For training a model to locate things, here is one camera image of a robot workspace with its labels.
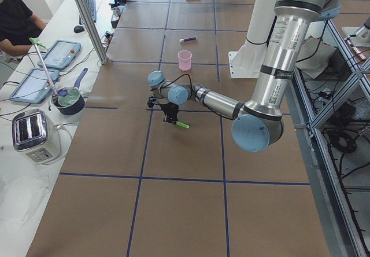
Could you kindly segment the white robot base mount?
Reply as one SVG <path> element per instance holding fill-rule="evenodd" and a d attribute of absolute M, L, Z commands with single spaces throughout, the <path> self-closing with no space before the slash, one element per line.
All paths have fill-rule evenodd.
<path fill-rule="evenodd" d="M 244 45 L 236 52 L 229 52 L 232 78 L 258 78 L 274 24 L 275 2 L 276 0 L 255 1 Z"/>

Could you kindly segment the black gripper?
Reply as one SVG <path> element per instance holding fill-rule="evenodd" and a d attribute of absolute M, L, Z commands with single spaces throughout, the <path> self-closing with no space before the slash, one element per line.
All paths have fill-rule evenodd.
<path fill-rule="evenodd" d="M 164 122 L 170 122 L 172 124 L 176 124 L 178 121 L 177 114 L 178 114 L 178 105 L 169 102 L 167 104 L 161 104 L 160 105 L 161 110 L 164 113 Z"/>

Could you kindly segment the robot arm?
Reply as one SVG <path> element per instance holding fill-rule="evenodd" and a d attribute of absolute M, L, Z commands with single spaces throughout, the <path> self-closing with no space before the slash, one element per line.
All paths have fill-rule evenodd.
<path fill-rule="evenodd" d="M 158 105 L 164 122 L 180 124 L 179 105 L 198 101 L 219 116 L 233 121 L 232 137 L 243 150 L 259 152 L 280 139 L 284 131 L 280 105 L 293 77 L 301 46 L 310 23 L 329 20 L 340 10 L 341 0 L 273 0 L 267 9 L 275 22 L 267 30 L 267 52 L 263 58 L 251 100 L 240 102 L 200 84 L 176 84 L 161 71 L 148 75 L 152 91 L 147 105 Z"/>

